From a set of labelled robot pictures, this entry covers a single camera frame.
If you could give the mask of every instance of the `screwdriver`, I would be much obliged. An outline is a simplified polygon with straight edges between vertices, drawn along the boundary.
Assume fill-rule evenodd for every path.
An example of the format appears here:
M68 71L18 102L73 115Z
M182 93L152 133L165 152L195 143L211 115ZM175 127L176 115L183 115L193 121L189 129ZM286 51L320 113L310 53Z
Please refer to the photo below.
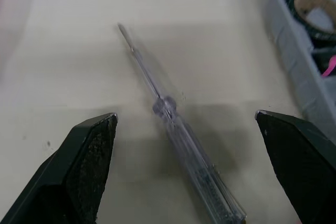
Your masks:
M175 100L163 94L163 89L151 75L125 27L121 24L118 27L155 97L152 109L162 119L178 160L203 201L211 220L214 224L245 223L246 214L221 180L191 127L177 113Z

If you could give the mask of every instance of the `pink object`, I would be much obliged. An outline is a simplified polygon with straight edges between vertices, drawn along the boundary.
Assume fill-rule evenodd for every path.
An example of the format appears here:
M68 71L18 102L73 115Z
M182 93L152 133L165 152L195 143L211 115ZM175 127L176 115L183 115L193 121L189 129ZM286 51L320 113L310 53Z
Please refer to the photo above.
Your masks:
M330 75L330 73L334 70L335 67L336 67L336 55L334 55L333 57L330 58L329 66L326 69L326 71L322 74L322 76L326 77L326 76Z

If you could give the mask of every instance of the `transparent screwdriver handle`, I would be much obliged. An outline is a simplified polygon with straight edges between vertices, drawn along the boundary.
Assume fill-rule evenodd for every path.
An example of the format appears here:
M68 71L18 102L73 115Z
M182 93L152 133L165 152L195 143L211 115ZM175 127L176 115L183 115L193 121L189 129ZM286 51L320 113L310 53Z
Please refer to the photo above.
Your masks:
M163 120L179 161L204 202L213 223L245 223L245 213L220 179L191 128L177 113L176 102L170 96L162 96L159 86L152 78L140 52L134 47L125 28L122 25L119 25L119 28L156 97L153 111Z

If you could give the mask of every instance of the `white table surface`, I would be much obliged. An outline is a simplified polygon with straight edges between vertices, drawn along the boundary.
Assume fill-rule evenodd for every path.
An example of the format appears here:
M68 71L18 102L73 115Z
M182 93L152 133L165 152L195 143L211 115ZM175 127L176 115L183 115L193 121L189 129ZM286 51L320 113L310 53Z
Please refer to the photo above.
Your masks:
M265 0L1 0L0 219L81 121L119 123L98 224L208 223L116 28L178 102L248 223L297 223L254 112L300 116Z

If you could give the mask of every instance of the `gray plastic container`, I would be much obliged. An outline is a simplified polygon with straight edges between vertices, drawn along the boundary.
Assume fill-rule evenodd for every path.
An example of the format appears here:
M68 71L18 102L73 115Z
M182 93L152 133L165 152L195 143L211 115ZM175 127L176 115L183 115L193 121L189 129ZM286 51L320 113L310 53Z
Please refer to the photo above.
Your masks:
M314 49L304 27L291 15L286 0L269 0L265 17L303 116L336 144L336 76L321 76L312 57L315 50L321 49Z

